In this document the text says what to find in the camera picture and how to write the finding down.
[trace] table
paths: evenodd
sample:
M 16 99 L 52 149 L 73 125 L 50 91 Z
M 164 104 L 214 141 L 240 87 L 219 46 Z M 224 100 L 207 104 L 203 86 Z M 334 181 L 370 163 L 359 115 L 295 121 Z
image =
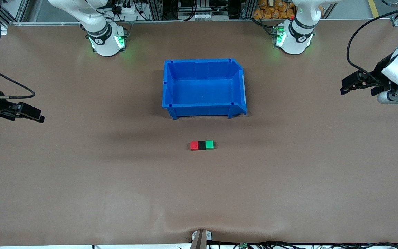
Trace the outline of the table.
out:
M 71 27 L 10 27 L 0 71 L 32 87 L 44 124 L 0 119 L 0 245 L 216 241 L 398 242 L 398 106 L 340 95 L 364 21 L 322 21 L 302 55 L 252 22 L 136 24 L 127 50 L 93 54 Z M 398 45 L 389 20 L 352 60 Z M 235 58 L 248 115 L 172 120 L 167 59 Z M 0 78 L 0 90 L 23 94 Z M 188 151 L 215 140 L 213 151 Z

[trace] red cube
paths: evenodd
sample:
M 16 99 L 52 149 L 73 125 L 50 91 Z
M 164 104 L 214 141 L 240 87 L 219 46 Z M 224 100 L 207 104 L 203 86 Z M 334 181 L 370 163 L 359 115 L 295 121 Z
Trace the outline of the red cube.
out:
M 198 141 L 191 142 L 190 143 L 190 150 L 198 151 L 199 150 L 199 142 Z

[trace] green cube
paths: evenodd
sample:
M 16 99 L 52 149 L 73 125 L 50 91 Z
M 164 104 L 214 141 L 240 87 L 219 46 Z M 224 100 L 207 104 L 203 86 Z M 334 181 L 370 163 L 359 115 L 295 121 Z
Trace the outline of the green cube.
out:
M 213 142 L 213 140 L 205 141 L 205 149 L 212 150 L 214 148 L 215 148 L 215 143 Z

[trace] blue plastic bin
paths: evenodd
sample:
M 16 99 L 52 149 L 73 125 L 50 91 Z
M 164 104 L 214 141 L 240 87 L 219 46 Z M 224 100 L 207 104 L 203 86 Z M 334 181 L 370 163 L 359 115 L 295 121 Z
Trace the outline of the blue plastic bin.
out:
M 166 61 L 162 107 L 173 119 L 247 115 L 243 68 L 234 59 Z

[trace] row of colored blocks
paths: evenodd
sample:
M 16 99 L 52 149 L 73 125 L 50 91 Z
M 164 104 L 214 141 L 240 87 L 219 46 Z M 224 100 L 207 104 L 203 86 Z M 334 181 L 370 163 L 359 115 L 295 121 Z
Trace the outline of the row of colored blocks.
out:
M 215 148 L 215 143 L 213 142 L 213 140 L 193 141 L 190 143 L 190 150 L 192 151 L 212 150 L 214 148 Z

